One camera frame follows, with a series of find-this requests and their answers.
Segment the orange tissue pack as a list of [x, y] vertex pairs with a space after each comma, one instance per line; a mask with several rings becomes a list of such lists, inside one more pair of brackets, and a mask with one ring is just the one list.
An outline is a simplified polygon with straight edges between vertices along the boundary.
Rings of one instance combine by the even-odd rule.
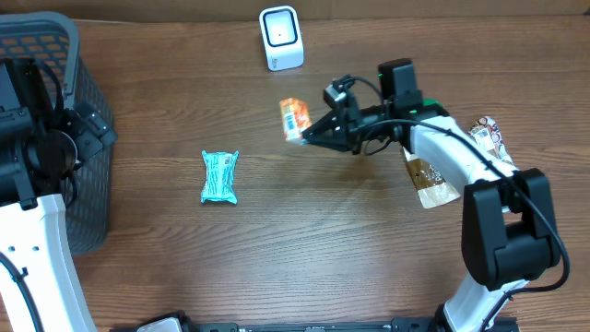
[[312, 124], [306, 102], [287, 98], [279, 103], [285, 139], [291, 143], [303, 144], [302, 132]]

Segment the beige clear snack pouch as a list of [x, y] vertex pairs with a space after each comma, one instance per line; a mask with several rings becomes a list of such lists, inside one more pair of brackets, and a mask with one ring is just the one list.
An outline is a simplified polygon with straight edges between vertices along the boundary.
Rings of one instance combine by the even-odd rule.
[[517, 170], [492, 118], [480, 118], [467, 132], [451, 116], [437, 115], [426, 123], [442, 131], [415, 125], [410, 148], [401, 148], [409, 177], [425, 208], [456, 200], [467, 185], [478, 180], [498, 180], [499, 176], [487, 169], [486, 161], [507, 177]]

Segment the teal white packet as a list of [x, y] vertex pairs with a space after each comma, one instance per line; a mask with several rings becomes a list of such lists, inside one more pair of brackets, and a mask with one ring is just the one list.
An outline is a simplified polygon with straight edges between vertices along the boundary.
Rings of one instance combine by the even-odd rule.
[[236, 205], [238, 198], [233, 189], [235, 167], [240, 152], [202, 151], [206, 166], [206, 179], [201, 192], [201, 202], [229, 202]]

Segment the green lid white jar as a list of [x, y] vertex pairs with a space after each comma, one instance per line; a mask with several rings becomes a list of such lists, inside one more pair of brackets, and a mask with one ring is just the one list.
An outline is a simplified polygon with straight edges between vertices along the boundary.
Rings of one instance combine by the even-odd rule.
[[442, 104], [435, 99], [426, 98], [423, 100], [423, 109], [427, 111], [433, 111], [437, 113], [445, 113], [446, 110], [443, 108]]

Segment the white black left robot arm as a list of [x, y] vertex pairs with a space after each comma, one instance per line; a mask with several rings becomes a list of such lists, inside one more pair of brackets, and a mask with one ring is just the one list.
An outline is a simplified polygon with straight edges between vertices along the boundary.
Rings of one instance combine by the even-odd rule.
[[51, 98], [52, 69], [1, 61], [1, 300], [15, 331], [93, 331], [66, 232], [75, 172], [117, 135], [89, 103]]

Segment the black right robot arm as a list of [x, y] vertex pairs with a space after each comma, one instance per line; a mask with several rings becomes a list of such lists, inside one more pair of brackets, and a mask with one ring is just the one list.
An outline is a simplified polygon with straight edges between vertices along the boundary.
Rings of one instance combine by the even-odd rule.
[[520, 171], [479, 147], [418, 87], [413, 62], [378, 66], [378, 104], [362, 109], [350, 75], [324, 89], [330, 112], [302, 133], [311, 145], [359, 154], [366, 142], [399, 143], [427, 161], [463, 198], [461, 251], [466, 276], [431, 317], [395, 318], [394, 331], [515, 331], [498, 313], [513, 296], [554, 291], [571, 260], [558, 234], [549, 180]]

